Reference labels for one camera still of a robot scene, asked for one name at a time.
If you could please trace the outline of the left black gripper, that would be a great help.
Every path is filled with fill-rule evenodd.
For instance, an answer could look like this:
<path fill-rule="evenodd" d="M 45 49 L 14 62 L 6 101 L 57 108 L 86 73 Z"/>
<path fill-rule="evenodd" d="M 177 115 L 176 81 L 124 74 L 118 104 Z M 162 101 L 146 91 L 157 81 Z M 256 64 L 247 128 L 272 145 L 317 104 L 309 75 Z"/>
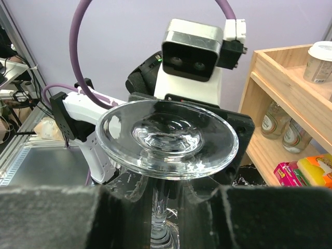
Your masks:
<path fill-rule="evenodd" d="M 211 175 L 214 180 L 222 185 L 232 184 L 233 180 L 236 178 L 244 154 L 246 153 L 251 137 L 255 131 L 255 124 L 252 118 L 248 115 L 221 109 L 214 104 L 205 102 L 180 99 L 176 100 L 175 103 L 182 103 L 209 110 L 228 122 L 234 129 L 239 140 L 238 152 L 225 169 Z"/>

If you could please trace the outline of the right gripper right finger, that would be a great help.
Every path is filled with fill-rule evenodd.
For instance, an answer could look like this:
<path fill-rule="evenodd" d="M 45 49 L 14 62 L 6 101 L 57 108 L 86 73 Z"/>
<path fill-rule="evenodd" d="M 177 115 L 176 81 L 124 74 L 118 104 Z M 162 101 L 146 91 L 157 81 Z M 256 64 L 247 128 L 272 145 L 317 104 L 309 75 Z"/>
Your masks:
<path fill-rule="evenodd" d="M 173 181 L 181 248 L 331 248 L 331 190 Z"/>

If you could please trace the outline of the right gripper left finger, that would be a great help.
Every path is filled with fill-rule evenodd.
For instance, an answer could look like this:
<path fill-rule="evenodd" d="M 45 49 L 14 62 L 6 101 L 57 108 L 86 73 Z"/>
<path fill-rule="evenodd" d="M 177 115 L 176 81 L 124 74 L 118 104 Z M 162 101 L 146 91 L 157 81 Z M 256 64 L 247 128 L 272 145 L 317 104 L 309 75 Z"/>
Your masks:
<path fill-rule="evenodd" d="M 149 248 L 154 180 L 1 188 L 1 248 Z"/>

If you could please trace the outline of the clear stemmed wine glass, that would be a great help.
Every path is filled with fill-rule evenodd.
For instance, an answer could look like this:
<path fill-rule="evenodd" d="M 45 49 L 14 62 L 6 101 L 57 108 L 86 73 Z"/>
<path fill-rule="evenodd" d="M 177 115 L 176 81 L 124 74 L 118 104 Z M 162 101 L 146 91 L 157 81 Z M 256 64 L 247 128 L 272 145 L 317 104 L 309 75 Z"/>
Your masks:
<path fill-rule="evenodd" d="M 236 132 L 218 115 L 162 100 L 111 108 L 98 119 L 96 138 L 125 169 L 154 180 L 151 248 L 179 248 L 178 228 L 167 220 L 171 182 L 213 175 L 239 148 Z"/>

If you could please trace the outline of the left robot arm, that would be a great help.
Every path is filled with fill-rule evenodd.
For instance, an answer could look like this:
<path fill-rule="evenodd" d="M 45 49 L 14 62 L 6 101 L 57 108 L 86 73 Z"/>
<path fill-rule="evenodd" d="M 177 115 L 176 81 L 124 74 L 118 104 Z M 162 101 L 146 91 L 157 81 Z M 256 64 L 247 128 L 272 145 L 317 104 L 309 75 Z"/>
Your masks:
<path fill-rule="evenodd" d="M 216 175 L 232 181 L 255 130 L 248 115 L 219 106 L 222 69 L 207 82 L 167 74 L 160 52 L 128 77 L 123 102 L 85 85 L 99 106 L 76 85 L 50 98 L 54 118 L 75 141 L 97 184 L 120 170 L 162 180 L 182 181 Z"/>

